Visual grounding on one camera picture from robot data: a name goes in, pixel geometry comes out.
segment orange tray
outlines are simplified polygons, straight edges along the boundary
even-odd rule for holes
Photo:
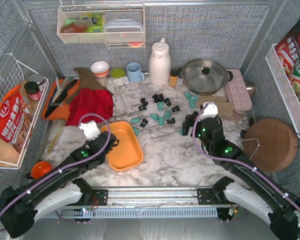
[[[130,124],[117,121],[109,125],[111,133],[119,139],[118,146],[106,155],[110,166],[116,171],[124,171],[139,165],[144,159],[144,154]],[[107,130],[107,126],[101,128],[101,132]]]

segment blue mug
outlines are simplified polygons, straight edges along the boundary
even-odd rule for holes
[[[138,83],[145,80],[141,65],[137,62],[131,62],[126,66],[126,75],[131,83]]]

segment round cutting board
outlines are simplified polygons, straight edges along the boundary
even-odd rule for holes
[[[253,124],[244,135],[244,139],[250,138],[257,138],[260,142],[251,161],[266,173],[285,169],[296,156],[297,135],[290,126],[277,119],[266,118]],[[244,153],[250,157],[257,147],[257,141],[244,141],[242,146]]]

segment stainless steel pot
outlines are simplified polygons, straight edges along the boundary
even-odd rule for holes
[[[181,77],[191,92],[209,96],[222,89],[227,81],[231,81],[233,74],[215,61],[196,59],[182,68]]]

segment red towel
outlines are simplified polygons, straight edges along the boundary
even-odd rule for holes
[[[85,114],[98,114],[106,120],[111,118],[114,113],[114,102],[111,93],[107,90],[91,90],[82,88],[70,104],[70,116],[66,126],[78,126],[80,118]],[[101,123],[102,120],[96,116],[87,116],[83,123],[94,120]]]

